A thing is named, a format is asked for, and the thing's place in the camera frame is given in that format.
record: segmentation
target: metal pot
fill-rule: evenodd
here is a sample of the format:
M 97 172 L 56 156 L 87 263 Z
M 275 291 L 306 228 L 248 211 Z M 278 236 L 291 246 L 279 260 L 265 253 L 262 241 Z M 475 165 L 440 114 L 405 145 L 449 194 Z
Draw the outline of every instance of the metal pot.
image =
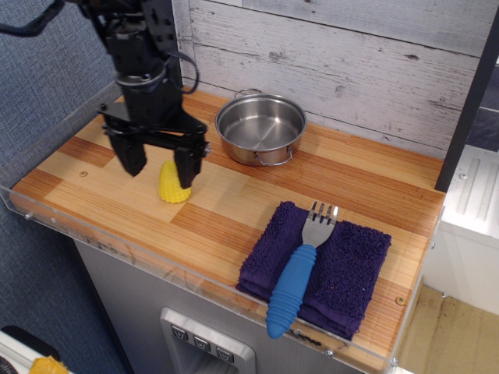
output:
M 215 125 L 224 151 L 241 164 L 276 166 L 289 162 L 306 128 L 302 108 L 285 97 L 235 94 L 217 113 Z

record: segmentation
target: yellow object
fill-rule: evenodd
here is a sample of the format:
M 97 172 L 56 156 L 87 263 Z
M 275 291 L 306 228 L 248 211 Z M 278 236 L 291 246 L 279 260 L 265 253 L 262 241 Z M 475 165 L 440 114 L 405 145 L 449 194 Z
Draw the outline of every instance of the yellow object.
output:
M 182 203 L 189 197 L 190 190 L 181 187 L 175 162 L 165 161 L 159 174 L 159 196 L 169 203 Z
M 68 374 L 68 369 L 52 356 L 36 358 L 29 374 Z

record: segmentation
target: purple towel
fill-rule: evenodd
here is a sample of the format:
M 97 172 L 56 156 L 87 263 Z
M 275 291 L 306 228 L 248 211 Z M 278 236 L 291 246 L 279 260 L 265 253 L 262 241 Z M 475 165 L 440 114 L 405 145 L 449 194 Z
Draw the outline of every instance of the purple towel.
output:
M 303 243 L 307 214 L 292 202 L 279 205 L 241 266 L 238 290 L 269 301 L 289 257 Z M 298 316 L 351 340 L 365 316 L 390 244 L 390 235 L 338 222 L 331 237 L 317 249 Z

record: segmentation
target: whitewashed wood wall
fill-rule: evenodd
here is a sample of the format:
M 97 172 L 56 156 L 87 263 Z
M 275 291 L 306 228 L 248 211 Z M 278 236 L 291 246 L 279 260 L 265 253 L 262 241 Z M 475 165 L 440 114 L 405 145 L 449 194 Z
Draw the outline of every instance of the whitewashed wood wall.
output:
M 444 158 L 499 0 L 173 0 L 200 89 L 256 87 L 309 121 Z M 184 82 L 194 77 L 182 63 Z

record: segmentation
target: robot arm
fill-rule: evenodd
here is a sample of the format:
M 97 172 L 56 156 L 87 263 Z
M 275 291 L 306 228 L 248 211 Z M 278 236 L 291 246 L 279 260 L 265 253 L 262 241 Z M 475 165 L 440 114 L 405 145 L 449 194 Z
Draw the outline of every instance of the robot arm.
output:
M 105 118 L 106 134 L 123 167 L 133 176 L 140 173 L 147 162 L 144 144 L 168 148 L 174 150 L 180 185 L 189 188 L 210 147 L 204 139 L 206 126 L 182 109 L 182 94 L 192 93 L 198 79 L 190 92 L 181 90 L 178 59 L 194 62 L 177 52 L 168 2 L 66 1 L 81 8 L 112 56 L 115 81 L 122 88 L 125 101 L 102 104 L 99 112 Z M 39 34 L 61 10 L 61 4 L 62 0 L 55 0 L 44 15 L 23 28 L 8 26 L 8 34 Z M 7 33 L 5 28 L 2 25 L 0 32 Z

